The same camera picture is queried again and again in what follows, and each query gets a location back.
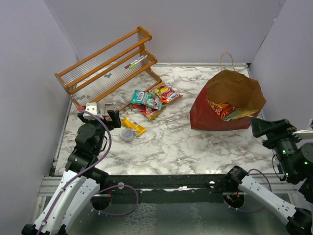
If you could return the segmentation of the yellow snack bar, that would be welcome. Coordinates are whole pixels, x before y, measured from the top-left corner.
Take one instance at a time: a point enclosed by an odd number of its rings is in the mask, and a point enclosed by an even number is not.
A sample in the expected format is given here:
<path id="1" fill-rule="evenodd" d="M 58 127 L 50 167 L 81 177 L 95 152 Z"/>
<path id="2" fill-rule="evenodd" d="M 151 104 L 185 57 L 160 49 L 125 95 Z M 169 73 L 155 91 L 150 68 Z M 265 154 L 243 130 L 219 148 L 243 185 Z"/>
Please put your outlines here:
<path id="1" fill-rule="evenodd" d="M 121 124 L 122 126 L 133 130 L 137 137 L 139 137 L 146 131 L 146 129 L 143 126 L 132 120 L 129 115 L 125 116 Z"/>

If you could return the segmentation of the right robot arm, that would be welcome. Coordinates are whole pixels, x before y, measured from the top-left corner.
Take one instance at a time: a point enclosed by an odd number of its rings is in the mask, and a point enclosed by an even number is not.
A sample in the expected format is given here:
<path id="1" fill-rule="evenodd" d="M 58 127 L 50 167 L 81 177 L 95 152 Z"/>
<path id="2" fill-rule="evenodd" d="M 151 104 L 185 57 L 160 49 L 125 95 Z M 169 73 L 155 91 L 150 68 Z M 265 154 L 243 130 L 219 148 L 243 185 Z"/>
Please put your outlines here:
<path id="1" fill-rule="evenodd" d="M 273 150 L 274 157 L 282 169 L 277 189 L 291 193 L 295 185 L 311 206 L 313 204 L 313 123 L 308 129 L 297 130 L 287 119 L 266 121 L 256 117 L 250 119 L 254 137 L 266 136 L 262 144 Z M 250 173 L 234 166 L 225 176 L 225 187 L 229 191 L 243 192 L 271 211 L 286 227 L 290 235 L 313 233 L 313 209 L 304 209 L 289 203 L 259 183 Z"/>

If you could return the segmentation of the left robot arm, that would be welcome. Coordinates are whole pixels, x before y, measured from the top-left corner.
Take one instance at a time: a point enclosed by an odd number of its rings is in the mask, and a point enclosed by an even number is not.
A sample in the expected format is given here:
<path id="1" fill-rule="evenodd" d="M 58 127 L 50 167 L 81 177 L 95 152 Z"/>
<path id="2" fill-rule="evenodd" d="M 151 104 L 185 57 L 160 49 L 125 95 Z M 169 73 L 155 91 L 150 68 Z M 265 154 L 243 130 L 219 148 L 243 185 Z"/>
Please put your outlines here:
<path id="1" fill-rule="evenodd" d="M 95 166 L 101 152 L 108 154 L 110 131 L 121 127 L 119 111 L 109 110 L 110 120 L 90 107 L 79 111 L 83 122 L 75 138 L 76 145 L 67 159 L 65 171 L 51 200 L 41 215 L 22 229 L 23 235 L 66 235 L 84 206 L 96 193 L 108 187 L 108 174 Z"/>

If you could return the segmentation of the teal Fox's candy bag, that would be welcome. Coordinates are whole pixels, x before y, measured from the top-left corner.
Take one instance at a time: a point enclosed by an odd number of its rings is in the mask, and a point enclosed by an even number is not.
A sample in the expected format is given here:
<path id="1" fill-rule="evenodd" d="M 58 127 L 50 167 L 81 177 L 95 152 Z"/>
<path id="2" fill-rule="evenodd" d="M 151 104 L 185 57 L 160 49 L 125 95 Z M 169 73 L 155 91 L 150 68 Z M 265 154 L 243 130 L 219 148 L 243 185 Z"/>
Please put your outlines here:
<path id="1" fill-rule="evenodd" d="M 142 104 L 152 109 L 160 110 L 162 108 L 162 102 L 160 98 L 150 92 L 135 90 L 131 99 L 132 104 Z"/>

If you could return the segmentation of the red brown paper bag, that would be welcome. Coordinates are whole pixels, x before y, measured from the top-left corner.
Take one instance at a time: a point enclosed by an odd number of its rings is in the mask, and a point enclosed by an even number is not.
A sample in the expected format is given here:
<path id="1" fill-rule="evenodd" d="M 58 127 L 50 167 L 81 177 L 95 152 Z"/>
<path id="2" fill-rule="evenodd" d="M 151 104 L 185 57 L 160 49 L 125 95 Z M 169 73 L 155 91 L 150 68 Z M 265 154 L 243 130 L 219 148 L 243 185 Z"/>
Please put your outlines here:
<path id="1" fill-rule="evenodd" d="M 250 118 L 256 117 L 266 103 L 261 86 L 255 79 L 223 68 L 207 81 L 197 96 L 190 114 L 190 125 L 195 130 L 230 131 L 247 129 Z"/>

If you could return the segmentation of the orange fruit candy bag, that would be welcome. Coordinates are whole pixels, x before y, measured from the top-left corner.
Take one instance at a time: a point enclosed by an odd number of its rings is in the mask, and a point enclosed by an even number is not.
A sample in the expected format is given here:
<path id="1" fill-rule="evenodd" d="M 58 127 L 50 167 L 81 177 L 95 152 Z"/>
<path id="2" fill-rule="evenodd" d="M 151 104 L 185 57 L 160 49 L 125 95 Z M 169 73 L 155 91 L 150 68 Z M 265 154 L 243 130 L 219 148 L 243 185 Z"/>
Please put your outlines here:
<path id="1" fill-rule="evenodd" d="M 162 106 L 160 110 L 157 110 L 143 104 L 132 104 L 132 107 L 138 109 L 149 121 L 157 118 L 166 108 L 165 106 Z"/>

